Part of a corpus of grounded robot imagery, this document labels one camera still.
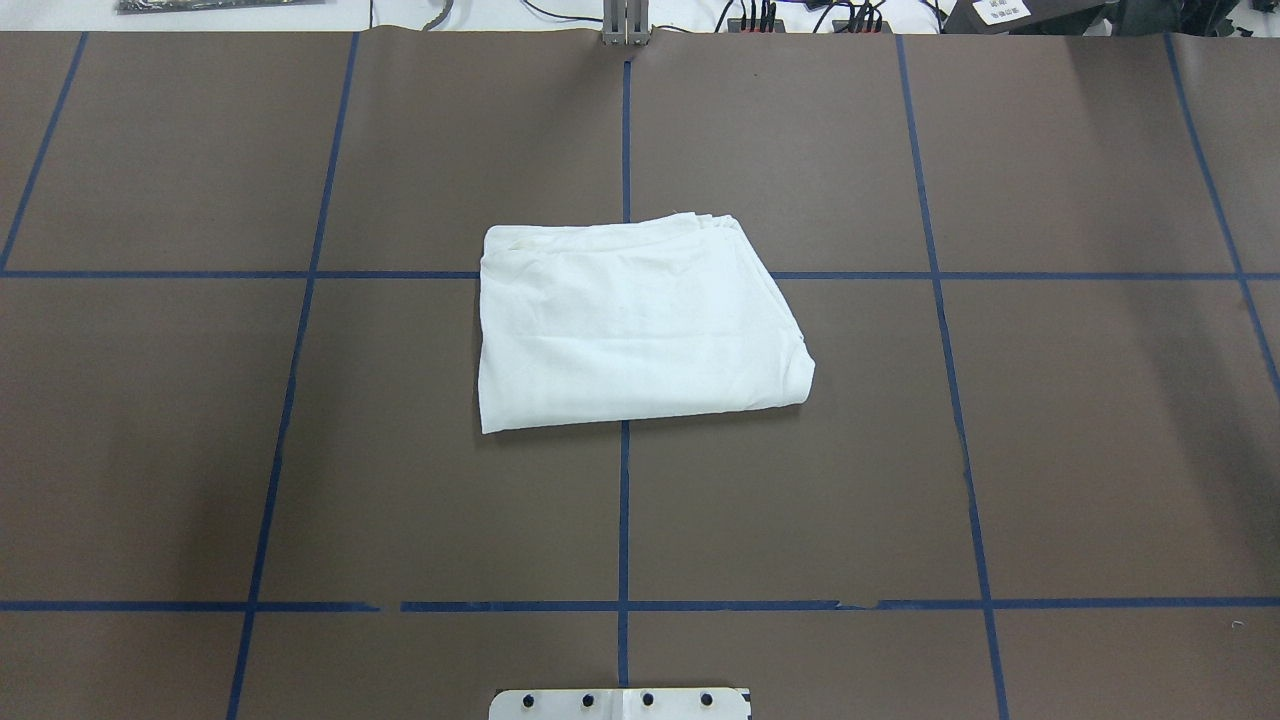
white sticker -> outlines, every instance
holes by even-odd
[[[1029,18],[1032,14],[1023,0],[974,0],[973,9],[989,26]]]

brown table surface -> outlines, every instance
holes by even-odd
[[[5,717],[1280,707],[1275,41],[5,35],[0,73]],[[742,222],[810,400],[481,437],[485,229],[681,210]]]

blue tape grid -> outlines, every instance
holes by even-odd
[[[343,81],[342,99],[334,127],[329,167],[325,174],[320,215],[316,222],[311,263],[307,270],[9,270],[9,256],[13,252],[27,205],[36,188],[41,167],[49,151],[50,142],[58,127],[67,97],[70,92],[76,72],[84,54],[88,33],[81,33],[70,67],[58,95],[52,114],[28,174],[22,197],[10,223],[3,250],[0,250],[0,278],[8,279],[305,279],[306,292],[300,310],[298,329],[294,338],[293,357],[285,386],[284,404],[276,433],[276,446],[268,487],[268,497],[259,530],[257,551],[253,561],[253,574],[248,598],[244,602],[186,602],[186,601],[0,601],[0,612],[229,612],[243,614],[241,646],[237,655],[227,717],[233,720],[239,706],[244,673],[252,641],[253,620],[260,612],[379,612],[379,607],[364,602],[265,602],[260,601],[262,570],[266,547],[270,539],[271,519],[275,510],[276,491],[283,466],[284,439],[292,416],[293,398],[297,391],[297,368],[302,343],[310,319],[311,300],[315,283],[319,279],[465,279],[475,281],[479,273],[474,270],[320,270],[319,260],[328,220],[329,201],[337,172],[342,143],[342,131],[346,120],[347,104],[355,72],[360,36],[352,35]],[[401,612],[434,614],[475,614],[475,612],[614,612],[618,619],[618,683],[628,684],[628,614],[637,612],[893,612],[893,611],[974,611],[982,612],[986,626],[988,651],[991,656],[997,708],[1001,720],[1007,720],[1009,707],[1005,698],[1004,671],[1000,661],[1000,643],[996,630],[996,611],[1018,610],[1098,610],[1098,609],[1211,609],[1211,607],[1280,607],[1280,597],[1080,597],[1080,598],[996,598],[991,594],[987,574],[986,552],[983,550],[980,514],[969,462],[968,437],[964,427],[964,409],[956,378],[955,359],[950,342],[950,328],[946,318],[946,304],[942,282],[947,281],[1128,281],[1128,282],[1187,282],[1187,281],[1229,281],[1240,287],[1249,319],[1257,337],[1271,383],[1280,398],[1280,373],[1276,370],[1257,306],[1249,290],[1249,282],[1280,281],[1280,273],[1245,273],[1239,252],[1226,220],[1217,187],[1213,182],[1208,161],[1204,156],[1196,129],[1196,123],[1187,101],[1181,72],[1178,64],[1172,38],[1165,36],[1165,49],[1176,88],[1183,120],[1199,164],[1201,173],[1213,205],[1213,211],[1222,232],[1224,242],[1231,258],[1231,273],[1051,273],[1051,272],[943,272],[938,266],[937,250],[933,238],[932,217],[928,206],[924,169],[916,133],[915,113],[911,102],[910,77],[906,51],[902,38],[895,38],[899,56],[900,81],[904,106],[911,143],[916,190],[919,193],[920,219],[924,228],[925,249],[929,259],[928,272],[777,272],[773,277],[782,281],[928,281],[933,286],[937,309],[938,331],[941,334],[943,360],[947,372],[947,384],[956,432],[964,459],[964,478],[969,498],[970,533],[977,561],[979,592],[978,600],[887,600],[874,606],[842,605],[835,600],[782,600],[782,601],[634,601],[630,598],[630,423],[620,425],[620,496],[618,496],[618,598],[617,601],[502,601],[502,602],[416,602],[406,601]],[[631,222],[631,61],[623,64],[622,91],[622,220]]]

cloth fold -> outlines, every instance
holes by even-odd
[[[498,225],[480,260],[484,433],[804,402],[813,360],[732,217]]]

